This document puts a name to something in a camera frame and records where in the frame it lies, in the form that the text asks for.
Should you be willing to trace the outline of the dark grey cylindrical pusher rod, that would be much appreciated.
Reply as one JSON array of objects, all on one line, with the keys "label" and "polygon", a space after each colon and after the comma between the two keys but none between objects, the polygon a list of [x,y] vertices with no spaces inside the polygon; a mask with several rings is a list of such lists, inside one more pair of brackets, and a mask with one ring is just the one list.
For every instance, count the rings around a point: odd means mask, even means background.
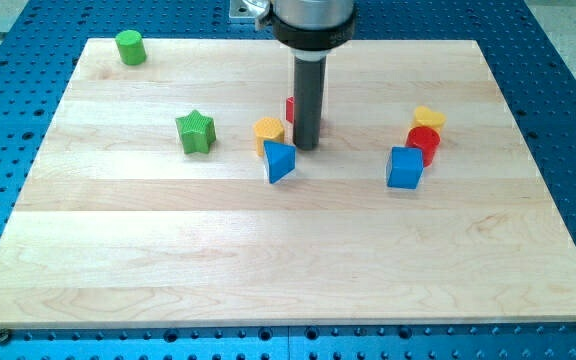
[{"label": "dark grey cylindrical pusher rod", "polygon": [[293,143],[301,150],[319,144],[326,59],[294,60]]}]

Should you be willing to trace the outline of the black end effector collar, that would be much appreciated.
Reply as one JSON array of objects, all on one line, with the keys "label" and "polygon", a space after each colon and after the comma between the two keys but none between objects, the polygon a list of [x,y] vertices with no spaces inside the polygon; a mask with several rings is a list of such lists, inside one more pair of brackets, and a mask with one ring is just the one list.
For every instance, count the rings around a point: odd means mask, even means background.
[{"label": "black end effector collar", "polygon": [[306,61],[324,58],[354,35],[356,6],[271,6],[270,26],[277,41]]}]

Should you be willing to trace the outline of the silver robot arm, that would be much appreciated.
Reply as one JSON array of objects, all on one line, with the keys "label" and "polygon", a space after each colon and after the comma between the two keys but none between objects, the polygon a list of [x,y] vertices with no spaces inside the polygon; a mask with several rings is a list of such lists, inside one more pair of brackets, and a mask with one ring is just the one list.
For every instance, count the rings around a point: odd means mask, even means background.
[{"label": "silver robot arm", "polygon": [[276,0],[270,20],[275,38],[294,56],[293,143],[319,144],[327,55],[354,34],[353,0]]}]

